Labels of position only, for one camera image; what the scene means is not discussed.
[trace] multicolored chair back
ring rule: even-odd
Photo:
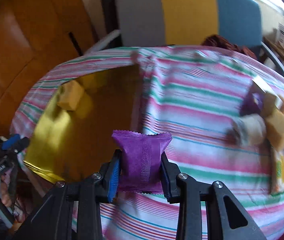
[[[219,34],[260,48],[261,13],[254,0],[117,0],[124,46],[200,45]]]

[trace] silver screw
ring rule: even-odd
[[[215,185],[215,187],[218,187],[218,188],[223,187],[223,183],[220,182],[220,181],[215,181],[215,182],[214,182],[214,185]]]
[[[65,181],[64,180],[57,181],[55,183],[55,186],[57,186],[57,187],[64,187],[65,186]]]
[[[179,177],[180,179],[187,179],[187,174],[186,174],[186,173],[180,173],[180,174],[178,175],[178,177]]]
[[[92,178],[93,179],[100,179],[102,177],[102,175],[101,175],[101,173],[99,173],[99,172],[96,172],[96,173],[93,173],[92,174]]]

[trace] dark red cloth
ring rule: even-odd
[[[202,45],[237,51],[257,60],[255,54],[252,51],[250,51],[248,47],[243,46],[240,48],[238,45],[229,43],[228,40],[217,34],[207,37],[205,41],[202,43]]]

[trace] tablecloth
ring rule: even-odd
[[[196,180],[221,180],[268,239],[284,233],[284,194],[269,195],[270,158],[265,145],[235,146],[231,120],[251,83],[260,75],[284,97],[284,78],[237,52],[203,46],[118,48],[68,61],[39,80],[24,98],[11,132],[32,135],[57,87],[95,71],[138,63],[143,75],[142,132],[172,133],[168,159]],[[23,165],[23,155],[19,156]],[[205,205],[203,239],[207,238]],[[73,226],[76,228],[77,209]],[[178,204],[163,195],[120,193],[115,205],[101,204],[106,239],[175,239]]]

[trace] chair armrest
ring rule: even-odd
[[[110,32],[108,35],[106,35],[103,39],[99,40],[97,43],[95,43],[91,48],[89,48],[84,55],[97,52],[99,50],[102,50],[109,45],[111,41],[113,41],[115,38],[119,37],[121,34],[120,30],[114,30]]]
[[[265,54],[271,59],[271,61],[275,65],[275,70],[277,73],[279,73],[281,76],[284,77],[284,66],[280,62],[280,60],[275,56],[275,54],[265,45],[264,42],[262,42],[262,49],[264,50]]]

